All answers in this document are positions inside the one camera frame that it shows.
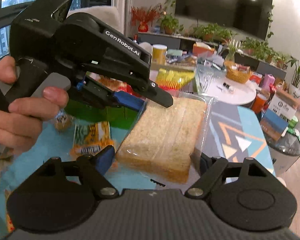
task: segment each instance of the white triangle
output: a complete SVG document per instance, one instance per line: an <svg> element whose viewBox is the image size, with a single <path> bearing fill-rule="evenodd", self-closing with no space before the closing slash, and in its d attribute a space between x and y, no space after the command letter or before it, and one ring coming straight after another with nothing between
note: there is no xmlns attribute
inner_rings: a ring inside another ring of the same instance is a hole
<svg viewBox="0 0 300 240"><path fill-rule="evenodd" d="M247 149L250 146L250 144L252 143L251 141L248 141L248 140L246 140L242 137L239 137L237 135L235 136L235 138L237 139L239 147L242 150L242 152L244 152L245 149Z"/></svg>
<svg viewBox="0 0 300 240"><path fill-rule="evenodd" d="M223 152L225 153L226 159L229 159L232 155L234 155L237 152L236 149L233 149L232 147L226 144L222 144L222 148L223 148Z"/></svg>
<svg viewBox="0 0 300 240"><path fill-rule="evenodd" d="M271 174L273 173L274 169L267 169Z"/></svg>

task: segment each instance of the round white table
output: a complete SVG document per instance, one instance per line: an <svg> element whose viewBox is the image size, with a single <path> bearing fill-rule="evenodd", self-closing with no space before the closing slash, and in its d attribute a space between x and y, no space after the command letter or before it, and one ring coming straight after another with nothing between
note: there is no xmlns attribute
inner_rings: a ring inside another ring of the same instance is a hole
<svg viewBox="0 0 300 240"><path fill-rule="evenodd" d="M234 93L228 93L223 83L227 83L234 88ZM242 106L251 103L257 95L256 83L248 80L245 84L240 84L226 77L220 79L213 79L207 92L205 93L209 97L218 98L219 101L225 102L231 105Z"/></svg>

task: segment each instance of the human hand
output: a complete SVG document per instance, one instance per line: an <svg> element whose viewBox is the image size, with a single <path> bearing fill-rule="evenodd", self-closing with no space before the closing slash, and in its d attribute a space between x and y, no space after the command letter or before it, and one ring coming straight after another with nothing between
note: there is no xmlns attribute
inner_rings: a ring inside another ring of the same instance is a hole
<svg viewBox="0 0 300 240"><path fill-rule="evenodd" d="M0 81L16 81L15 60L6 56L0 61ZM19 98L9 105L9 113L0 111L0 144L20 154L31 149L42 132L42 121L54 118L68 103L63 89L47 87L42 98Z"/></svg>

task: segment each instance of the pink bottle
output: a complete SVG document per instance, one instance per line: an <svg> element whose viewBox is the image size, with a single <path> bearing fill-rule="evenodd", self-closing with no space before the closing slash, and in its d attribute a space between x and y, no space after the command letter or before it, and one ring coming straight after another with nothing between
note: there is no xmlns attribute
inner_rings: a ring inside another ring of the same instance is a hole
<svg viewBox="0 0 300 240"><path fill-rule="evenodd" d="M267 91L270 91L270 84L274 84L275 78L273 75L271 74L266 74L264 81L263 81L263 85L262 88L264 88Z"/></svg>

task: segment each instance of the ribbed gray surface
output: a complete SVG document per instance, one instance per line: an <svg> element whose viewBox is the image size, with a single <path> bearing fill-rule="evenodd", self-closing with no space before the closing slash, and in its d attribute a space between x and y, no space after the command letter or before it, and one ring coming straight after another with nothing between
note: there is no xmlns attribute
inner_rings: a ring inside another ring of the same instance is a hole
<svg viewBox="0 0 300 240"><path fill-rule="evenodd" d="M15 231L9 240L298 240L289 229L249 233L225 224L201 200L180 191L126 190L115 200L102 201L82 225L52 235Z"/></svg>

